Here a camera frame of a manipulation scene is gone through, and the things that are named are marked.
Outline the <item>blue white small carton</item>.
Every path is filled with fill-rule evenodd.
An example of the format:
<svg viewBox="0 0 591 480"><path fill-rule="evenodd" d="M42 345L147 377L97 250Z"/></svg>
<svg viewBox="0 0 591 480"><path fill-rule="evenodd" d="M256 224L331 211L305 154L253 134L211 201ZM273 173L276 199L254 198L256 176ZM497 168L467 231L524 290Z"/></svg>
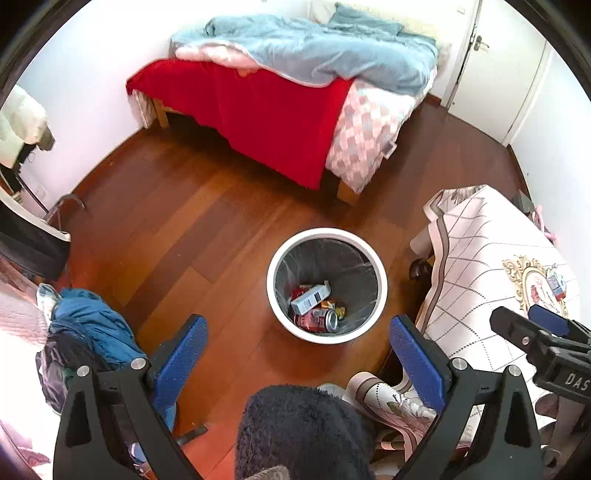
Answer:
<svg viewBox="0 0 591 480"><path fill-rule="evenodd" d="M556 269L551 269L547 273L547 281L553 295L558 301L566 298L566 283L563 276Z"/></svg>

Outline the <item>red soda can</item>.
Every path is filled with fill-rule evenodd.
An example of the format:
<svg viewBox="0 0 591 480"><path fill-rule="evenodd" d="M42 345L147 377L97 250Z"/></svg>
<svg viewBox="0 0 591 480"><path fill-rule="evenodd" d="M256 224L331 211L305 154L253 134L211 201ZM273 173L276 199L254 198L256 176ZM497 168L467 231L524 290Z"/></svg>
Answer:
<svg viewBox="0 0 591 480"><path fill-rule="evenodd" d="M335 333L339 326L339 317L334 309L314 308L304 315L294 317L298 328L311 333Z"/></svg>

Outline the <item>pink white paper carton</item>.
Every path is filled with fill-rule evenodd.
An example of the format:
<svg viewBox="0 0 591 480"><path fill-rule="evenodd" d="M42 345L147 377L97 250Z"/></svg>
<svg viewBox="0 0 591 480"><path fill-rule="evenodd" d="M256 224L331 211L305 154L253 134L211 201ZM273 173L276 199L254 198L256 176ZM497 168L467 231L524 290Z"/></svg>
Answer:
<svg viewBox="0 0 591 480"><path fill-rule="evenodd" d="M331 287L329 282L317 285L304 285L294 289L290 296L290 308L296 315L304 315L312 308L321 304L322 301L329 298L331 295Z"/></svg>

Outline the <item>orange yellow snack bag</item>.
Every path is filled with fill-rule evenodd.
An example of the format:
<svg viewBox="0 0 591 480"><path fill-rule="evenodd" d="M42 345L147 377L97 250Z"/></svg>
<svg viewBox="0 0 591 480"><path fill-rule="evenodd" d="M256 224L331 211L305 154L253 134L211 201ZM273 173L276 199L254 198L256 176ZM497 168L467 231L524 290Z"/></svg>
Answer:
<svg viewBox="0 0 591 480"><path fill-rule="evenodd" d="M321 302L320 306L322 309L329 309L337 314L339 320L342 320L346 316L346 307L344 305L339 304L338 302L326 299Z"/></svg>

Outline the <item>white round trash bin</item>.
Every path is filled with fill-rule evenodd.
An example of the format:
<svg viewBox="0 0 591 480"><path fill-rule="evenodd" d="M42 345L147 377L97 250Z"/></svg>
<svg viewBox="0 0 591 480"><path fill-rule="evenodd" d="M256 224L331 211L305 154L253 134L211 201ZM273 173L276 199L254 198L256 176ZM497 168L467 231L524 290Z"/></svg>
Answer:
<svg viewBox="0 0 591 480"><path fill-rule="evenodd" d="M388 279L365 240L341 229L315 228L290 237L273 254L266 295L276 319L295 337L336 345L377 324Z"/></svg>

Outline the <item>white checked tablecloth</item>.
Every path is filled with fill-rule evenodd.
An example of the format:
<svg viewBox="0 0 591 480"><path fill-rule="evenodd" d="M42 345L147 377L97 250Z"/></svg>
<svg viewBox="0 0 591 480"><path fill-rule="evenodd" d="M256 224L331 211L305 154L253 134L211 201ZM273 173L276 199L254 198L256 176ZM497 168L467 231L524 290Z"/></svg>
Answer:
<svg viewBox="0 0 591 480"><path fill-rule="evenodd" d="M428 232L413 240L412 249L433 254L435 261L416 328L448 358L460 357L476 370L501 373L517 366L541 436L544 474L563 474L571 461L588 453L589 405L536 386L536 369L526 353L490 326L498 307L526 317L537 304L570 319L565 301L555 298L547 281L549 270L559 271L558 250L516 206L487 185L443 190L424 211ZM349 380L346 399L394 428L399 434L396 448L411 454L437 414L404 371L403 381L392 387L372 374L356 374Z"/></svg>

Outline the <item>blue clothes pile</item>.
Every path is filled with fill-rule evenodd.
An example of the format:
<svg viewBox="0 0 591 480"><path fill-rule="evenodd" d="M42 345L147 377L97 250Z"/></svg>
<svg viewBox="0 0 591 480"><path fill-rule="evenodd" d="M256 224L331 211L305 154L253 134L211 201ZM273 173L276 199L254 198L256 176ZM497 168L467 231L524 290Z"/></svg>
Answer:
<svg viewBox="0 0 591 480"><path fill-rule="evenodd" d="M36 302L48 322L45 345L35 356L36 370L45 401L56 413L62 411L79 367L116 371L147 357L124 318L94 292L56 291L41 283Z"/></svg>

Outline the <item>pink plastic toy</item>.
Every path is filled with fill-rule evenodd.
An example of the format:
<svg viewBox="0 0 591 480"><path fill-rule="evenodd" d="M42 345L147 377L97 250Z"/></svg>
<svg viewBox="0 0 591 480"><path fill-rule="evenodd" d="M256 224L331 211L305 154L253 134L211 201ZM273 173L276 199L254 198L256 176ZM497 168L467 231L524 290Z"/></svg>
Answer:
<svg viewBox="0 0 591 480"><path fill-rule="evenodd" d="M536 205L534 211L530 214L534 225L544 234L544 236L554 244L556 242L556 235L548 230L543 216L543 207Z"/></svg>

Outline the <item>black chair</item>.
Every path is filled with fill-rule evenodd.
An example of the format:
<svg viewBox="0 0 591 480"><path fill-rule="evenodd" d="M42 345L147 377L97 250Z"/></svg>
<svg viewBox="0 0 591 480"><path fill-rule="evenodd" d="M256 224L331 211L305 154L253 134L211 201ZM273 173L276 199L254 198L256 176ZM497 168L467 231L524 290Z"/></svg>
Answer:
<svg viewBox="0 0 591 480"><path fill-rule="evenodd" d="M56 281L69 259L71 235L49 225L1 190L1 256L30 274Z"/></svg>

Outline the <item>pink checked blanket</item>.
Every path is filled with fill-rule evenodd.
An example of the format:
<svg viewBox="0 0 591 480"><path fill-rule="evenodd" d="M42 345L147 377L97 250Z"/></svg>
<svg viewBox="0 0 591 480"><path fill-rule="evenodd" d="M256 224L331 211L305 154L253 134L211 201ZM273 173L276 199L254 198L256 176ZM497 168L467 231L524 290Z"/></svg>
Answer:
<svg viewBox="0 0 591 480"><path fill-rule="evenodd" d="M237 52L232 53L226 47L222 47L221 52L231 60L245 61L243 68L257 67L247 57ZM221 61L208 58L201 60L235 67L233 64L224 65ZM361 193L383 160L396 150L402 125L424 100L436 75L437 68L426 88L417 96L383 90L361 78L349 79L352 86L335 126L334 140L325 166L353 189L353 192Z"/></svg>

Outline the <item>white door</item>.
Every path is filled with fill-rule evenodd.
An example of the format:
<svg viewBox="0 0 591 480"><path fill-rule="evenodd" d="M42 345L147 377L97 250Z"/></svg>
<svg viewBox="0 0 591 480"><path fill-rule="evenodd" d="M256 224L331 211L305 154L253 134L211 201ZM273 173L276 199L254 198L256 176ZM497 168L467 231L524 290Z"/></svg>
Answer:
<svg viewBox="0 0 591 480"><path fill-rule="evenodd" d="M507 145L548 57L543 35L506 1L481 1L448 112Z"/></svg>

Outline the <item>red bed sheet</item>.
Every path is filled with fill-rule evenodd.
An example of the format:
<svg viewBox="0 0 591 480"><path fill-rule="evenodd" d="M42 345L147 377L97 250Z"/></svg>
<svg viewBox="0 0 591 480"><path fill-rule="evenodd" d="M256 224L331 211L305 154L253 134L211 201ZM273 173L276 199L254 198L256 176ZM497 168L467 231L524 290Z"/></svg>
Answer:
<svg viewBox="0 0 591 480"><path fill-rule="evenodd" d="M321 186L335 126L352 82L308 87L259 69L240 74L212 62L162 59L126 81L126 91L214 128L235 151L311 190Z"/></svg>

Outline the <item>light blue duvet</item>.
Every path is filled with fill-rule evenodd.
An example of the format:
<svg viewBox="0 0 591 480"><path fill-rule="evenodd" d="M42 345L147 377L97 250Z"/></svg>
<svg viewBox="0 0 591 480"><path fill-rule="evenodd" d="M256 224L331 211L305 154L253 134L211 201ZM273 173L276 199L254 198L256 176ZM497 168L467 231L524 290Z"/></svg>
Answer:
<svg viewBox="0 0 591 480"><path fill-rule="evenodd" d="M245 66L245 61L229 59L222 47L301 85L361 78L410 96L426 88L439 60L435 39L339 3L325 23L269 14L215 17L170 39L171 53L178 59Z"/></svg>

